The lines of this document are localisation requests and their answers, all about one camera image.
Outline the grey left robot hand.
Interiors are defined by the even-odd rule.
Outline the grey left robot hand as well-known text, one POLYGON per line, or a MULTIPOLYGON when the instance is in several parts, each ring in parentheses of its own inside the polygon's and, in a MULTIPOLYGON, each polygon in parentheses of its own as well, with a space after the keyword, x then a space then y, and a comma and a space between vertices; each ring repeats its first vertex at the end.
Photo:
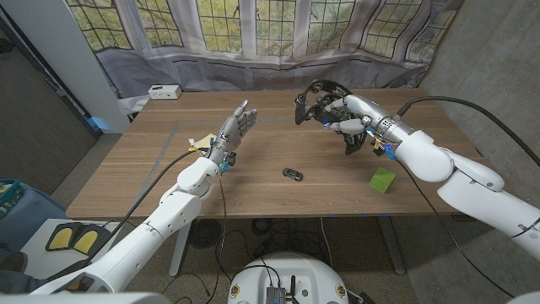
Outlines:
POLYGON ((220 165, 226 157, 241 144, 242 138, 257 122, 257 110, 247 110, 248 100, 244 100, 219 129, 218 136, 206 158, 220 165))

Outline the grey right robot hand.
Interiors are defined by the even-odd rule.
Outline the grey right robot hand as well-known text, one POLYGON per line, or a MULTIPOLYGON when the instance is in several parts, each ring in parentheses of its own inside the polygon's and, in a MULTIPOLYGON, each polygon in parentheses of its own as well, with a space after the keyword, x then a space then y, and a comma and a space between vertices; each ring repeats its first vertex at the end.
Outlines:
POLYGON ((346 95, 326 106, 324 110, 329 114, 340 114, 342 111, 357 114, 358 118, 323 123, 327 130, 350 135, 361 134, 366 128, 384 134, 391 125, 396 123, 386 110, 374 101, 359 95, 346 95))

